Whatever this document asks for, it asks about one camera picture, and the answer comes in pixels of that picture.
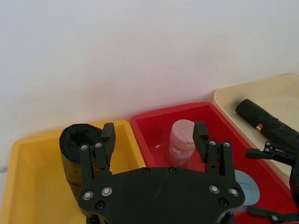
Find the yellow bin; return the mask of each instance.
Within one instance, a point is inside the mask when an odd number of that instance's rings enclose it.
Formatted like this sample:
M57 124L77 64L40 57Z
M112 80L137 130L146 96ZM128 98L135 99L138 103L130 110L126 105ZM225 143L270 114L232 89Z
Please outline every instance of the yellow bin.
M130 124L113 121L116 132L111 159L114 174L144 167ZM107 122L93 124L102 128ZM59 149L62 130L51 131L17 141L12 148L1 224L84 224L65 180Z

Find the black cylindrical object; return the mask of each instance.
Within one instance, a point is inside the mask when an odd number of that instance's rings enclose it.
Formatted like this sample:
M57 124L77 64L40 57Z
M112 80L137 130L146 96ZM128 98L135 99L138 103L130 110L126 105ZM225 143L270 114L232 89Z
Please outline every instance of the black cylindrical object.
M82 186L82 170L80 165L80 149L82 144L93 145L100 141L102 130L89 124L75 124L67 127L59 139L60 152L66 180L73 195L78 200ZM98 177L96 162L93 162L95 178Z
M299 133L251 100L242 101L235 111L269 141L299 149Z

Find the blue disc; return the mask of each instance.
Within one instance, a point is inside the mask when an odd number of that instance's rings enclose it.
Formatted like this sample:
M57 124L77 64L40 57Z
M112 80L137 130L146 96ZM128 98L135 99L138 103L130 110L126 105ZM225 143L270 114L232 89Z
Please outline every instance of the blue disc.
M235 169L235 179L245 194L245 202L238 210L245 210L247 206L256 204L260 199L260 190L251 176Z

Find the circular lid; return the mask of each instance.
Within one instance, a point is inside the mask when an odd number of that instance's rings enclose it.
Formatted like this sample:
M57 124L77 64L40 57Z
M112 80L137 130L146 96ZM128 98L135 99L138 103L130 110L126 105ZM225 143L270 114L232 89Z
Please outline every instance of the circular lid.
M182 147L194 147L193 142L194 122L190 120L178 120L172 125L171 140Z
M241 209L246 209L246 206L256 204L260 198L260 190L251 176L235 169L235 180L239 183L245 194L245 202L243 204L245 208L241 207Z

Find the plastic bin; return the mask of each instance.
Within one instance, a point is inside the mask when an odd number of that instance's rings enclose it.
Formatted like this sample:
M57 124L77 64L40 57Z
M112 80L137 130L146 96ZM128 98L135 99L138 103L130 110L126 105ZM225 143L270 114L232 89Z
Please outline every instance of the plastic bin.
M286 185L263 160L245 158L246 149L250 145L210 103L179 105L132 117L130 123L147 166L171 166L165 159L165 155L169 147L169 134L172 124L179 119L202 120L210 132L211 139L232 143L235 169L249 174L259 186L261 195L257 206L278 212L297 211L290 190ZM194 152L190 163L185 168L204 171L204 164L201 163L197 151ZM267 224L269 221L249 217L247 212L238 212L235 223Z
M274 117L299 131L299 74L271 77L254 82L218 89L213 104L238 130L251 147L263 149L267 139L243 120L235 108L249 98ZM265 160L274 172L289 186L291 167Z
M105 122L95 123L102 128ZM111 171L114 174L144 167L142 156L127 121L114 121L115 150ZM1 224L84 224L65 180L59 149L62 130L19 140L13 145Z

